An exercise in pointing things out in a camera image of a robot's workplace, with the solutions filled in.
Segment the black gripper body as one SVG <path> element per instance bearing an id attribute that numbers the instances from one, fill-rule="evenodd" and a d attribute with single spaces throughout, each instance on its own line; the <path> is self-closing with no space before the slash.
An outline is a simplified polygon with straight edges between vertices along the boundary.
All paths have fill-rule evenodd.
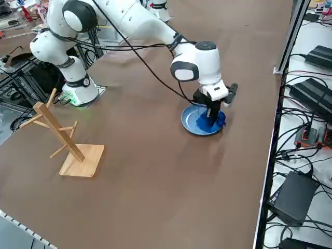
<path id="1" fill-rule="evenodd" d="M 233 83 L 231 86 L 226 86 L 228 95 L 220 100 L 213 101 L 210 96 L 202 93 L 201 89 L 198 89 L 193 94 L 193 100 L 195 103 L 202 104 L 205 106 L 230 106 L 237 94 L 238 84 Z"/>

